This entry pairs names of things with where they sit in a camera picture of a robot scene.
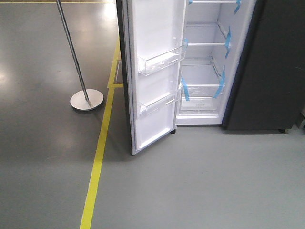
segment metal stanchion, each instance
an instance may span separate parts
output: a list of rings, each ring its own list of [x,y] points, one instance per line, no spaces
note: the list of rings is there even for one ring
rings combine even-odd
[[[67,39],[68,39],[70,50],[71,50],[73,60],[74,60],[74,63],[75,63],[75,67],[76,67],[76,70],[77,70],[77,74],[78,74],[78,77],[79,77],[80,82],[81,82],[81,87],[82,87],[82,91],[79,91],[72,96],[72,98],[70,100],[71,106],[74,107],[77,110],[82,110],[82,111],[93,110],[103,102],[104,96],[101,92],[99,92],[97,90],[86,89],[84,80],[82,78],[81,69],[80,69],[80,66],[78,64],[77,57],[76,57],[76,54],[75,54],[72,39],[71,39],[71,36],[70,36],[70,33],[69,33],[68,25],[67,25],[67,22],[66,22],[66,19],[65,19],[65,15],[64,15],[63,10],[62,10],[61,1],[56,0],[56,3],[57,3],[59,14],[61,16],[61,21],[62,21],[63,27],[65,29],[65,33],[66,33],[66,36],[67,36]]]

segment door shelf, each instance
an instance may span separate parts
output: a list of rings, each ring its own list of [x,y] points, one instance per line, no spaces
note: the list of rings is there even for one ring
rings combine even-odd
[[[146,117],[164,107],[167,107],[178,101],[181,94],[181,88],[178,89],[175,93],[166,93],[159,98],[156,98],[149,103],[142,104],[140,103],[140,118]]]
[[[171,66],[185,58],[187,43],[183,42],[181,46],[168,52],[154,56],[150,59],[138,57],[139,73],[148,76],[168,66]]]
[[[213,60],[204,61],[203,65],[182,66],[182,76],[187,86],[188,96],[182,90],[180,115],[214,114],[221,98],[221,74]]]

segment round metal base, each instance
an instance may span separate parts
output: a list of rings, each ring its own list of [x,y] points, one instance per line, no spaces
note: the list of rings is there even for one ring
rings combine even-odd
[[[87,89],[89,101],[86,100],[84,92],[79,91],[75,93],[71,100],[71,106],[80,111],[90,111],[97,108],[104,100],[101,92],[94,89]]]

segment refrigerator wall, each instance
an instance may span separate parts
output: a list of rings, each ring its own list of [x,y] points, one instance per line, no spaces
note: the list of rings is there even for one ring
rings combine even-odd
[[[222,123],[256,1],[239,9],[237,1],[219,2],[193,0],[186,11],[178,125]]]
[[[290,129],[305,101],[305,1],[258,0],[224,125],[229,130]]]

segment blue tape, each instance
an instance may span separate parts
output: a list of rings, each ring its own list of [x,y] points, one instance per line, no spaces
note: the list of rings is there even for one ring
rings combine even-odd
[[[225,73],[224,73],[224,70],[223,70],[223,73],[221,74],[221,79],[220,79],[220,82],[219,82],[219,87],[217,89],[217,92],[213,96],[214,99],[217,99],[218,96],[220,95],[221,91],[223,90],[223,88],[224,88],[224,81],[225,81]]]
[[[189,46],[189,39],[185,38],[184,42],[186,43],[186,47]]]
[[[239,11],[240,5],[242,4],[242,0],[237,0],[236,4],[237,4],[237,7],[236,7],[236,9],[234,11],[234,14],[236,14]]]
[[[225,55],[225,58],[227,59],[228,56],[229,56],[229,53],[231,51],[231,39],[232,39],[232,35],[231,35],[231,27],[229,26],[229,32],[228,32],[228,35],[227,35],[227,39],[225,40],[225,43],[224,43],[224,46],[226,47],[227,49],[227,53]]]
[[[186,101],[190,101],[189,89],[187,88],[187,84],[186,84],[185,80],[182,77],[181,77],[181,82],[182,82],[182,85],[183,85],[185,100]]]

